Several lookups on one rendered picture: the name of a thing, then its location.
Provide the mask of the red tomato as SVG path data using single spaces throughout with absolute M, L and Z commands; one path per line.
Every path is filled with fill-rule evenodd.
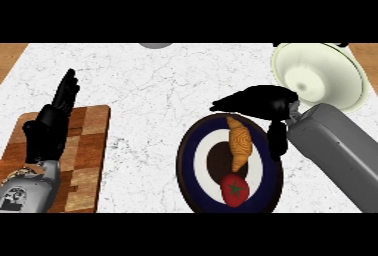
M 250 196 L 250 186 L 245 179 L 235 173 L 224 175 L 220 181 L 220 190 L 226 205 L 232 208 L 239 207 Z

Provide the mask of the grey round object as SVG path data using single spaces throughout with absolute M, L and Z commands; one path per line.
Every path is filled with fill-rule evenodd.
M 162 49 L 168 47 L 173 43 L 139 43 L 148 49 Z

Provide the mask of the navy and white round plate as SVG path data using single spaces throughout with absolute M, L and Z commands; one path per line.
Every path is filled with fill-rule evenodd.
M 266 132 L 236 114 L 232 118 L 248 128 L 252 142 L 252 153 L 238 173 L 250 186 L 250 195 L 235 208 L 226 205 L 221 197 L 218 182 L 232 165 L 226 117 L 227 114 L 207 116 L 185 134 L 176 159 L 180 191 L 196 213 L 270 213 L 282 193 L 282 164 L 270 158 Z

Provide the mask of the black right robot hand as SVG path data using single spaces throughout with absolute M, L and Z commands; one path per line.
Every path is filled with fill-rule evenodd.
M 298 95 L 285 87 L 255 85 L 213 102 L 211 111 L 236 112 L 245 116 L 269 120 L 267 140 L 275 161 L 288 150 L 286 125 L 291 106 L 298 103 Z

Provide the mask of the golden brown croissant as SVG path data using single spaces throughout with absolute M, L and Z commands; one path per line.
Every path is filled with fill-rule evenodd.
M 229 125 L 229 147 L 232 153 L 232 171 L 238 172 L 248 162 L 252 153 L 252 141 L 250 130 L 244 124 L 232 117 L 226 117 Z

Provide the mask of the pale cream bowl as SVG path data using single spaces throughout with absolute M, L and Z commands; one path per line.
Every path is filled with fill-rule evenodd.
M 319 103 L 354 112 L 369 96 L 365 70 L 351 54 L 332 43 L 281 43 L 270 59 L 278 84 L 310 108 Z

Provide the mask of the brown wooden cutting board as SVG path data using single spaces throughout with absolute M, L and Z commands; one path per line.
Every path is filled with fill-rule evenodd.
M 97 210 L 99 187 L 108 137 L 111 108 L 108 105 L 78 107 L 72 110 L 65 151 L 59 160 L 61 186 L 49 212 L 90 212 Z M 25 164 L 27 138 L 22 125 L 37 117 L 24 113 L 16 121 L 0 159 L 0 182 L 21 167 L 37 173 L 43 169 Z

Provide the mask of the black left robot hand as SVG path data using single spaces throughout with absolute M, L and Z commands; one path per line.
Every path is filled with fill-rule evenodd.
M 80 91 L 77 82 L 75 71 L 69 69 L 61 80 L 52 103 L 43 106 L 37 118 L 24 123 L 22 130 L 27 137 L 25 162 L 28 164 L 58 160 L 62 156 L 69 116 Z

